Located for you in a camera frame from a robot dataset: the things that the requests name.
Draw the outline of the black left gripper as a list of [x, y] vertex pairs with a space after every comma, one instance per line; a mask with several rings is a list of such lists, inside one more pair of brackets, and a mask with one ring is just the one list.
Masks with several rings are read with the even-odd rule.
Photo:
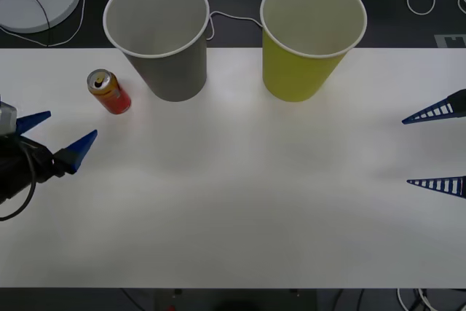
[[[50, 111], [17, 118], [16, 134], [22, 135], [51, 117]], [[53, 155], [48, 148], [23, 136], [1, 137], [1, 203], [29, 188], [30, 201], [37, 184], [54, 176], [56, 169], [75, 174], [98, 136], [93, 130]]]

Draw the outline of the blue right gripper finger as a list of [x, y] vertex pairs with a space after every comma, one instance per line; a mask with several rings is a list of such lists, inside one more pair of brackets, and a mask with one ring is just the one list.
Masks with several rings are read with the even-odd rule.
[[406, 117], [402, 120], [402, 123], [408, 125], [418, 122], [465, 117], [465, 96], [465, 89], [458, 90], [447, 98]]
[[409, 179], [406, 182], [420, 188], [465, 198], [465, 176]]

